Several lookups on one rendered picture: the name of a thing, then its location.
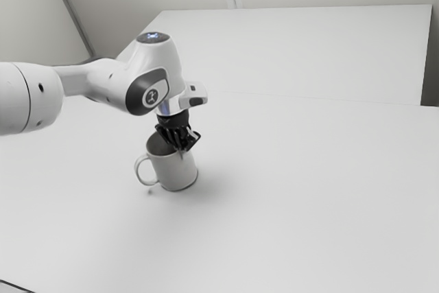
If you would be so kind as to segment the white mug with handle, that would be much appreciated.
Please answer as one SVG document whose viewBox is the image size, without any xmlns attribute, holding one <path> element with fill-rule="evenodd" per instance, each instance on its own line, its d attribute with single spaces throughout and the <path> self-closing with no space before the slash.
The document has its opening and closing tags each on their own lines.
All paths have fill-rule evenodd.
<svg viewBox="0 0 439 293">
<path fill-rule="evenodd" d="M 140 174 L 139 168 L 144 161 L 152 164 L 152 179 L 145 179 Z M 135 161 L 134 173 L 142 185 L 150 187 L 160 184 L 167 191 L 182 191 L 198 178 L 198 169 L 191 151 L 175 149 L 158 132 L 153 133 L 146 141 L 145 154 Z"/>
</svg>

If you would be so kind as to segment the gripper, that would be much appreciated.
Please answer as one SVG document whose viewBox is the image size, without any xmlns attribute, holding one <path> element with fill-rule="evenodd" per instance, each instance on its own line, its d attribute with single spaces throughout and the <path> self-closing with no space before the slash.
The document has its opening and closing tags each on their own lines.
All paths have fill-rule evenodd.
<svg viewBox="0 0 439 293">
<path fill-rule="evenodd" d="M 172 116 L 157 115 L 156 117 L 157 133 L 173 149 L 188 152 L 199 141 L 201 135 L 191 128 L 188 110 Z"/>
</svg>

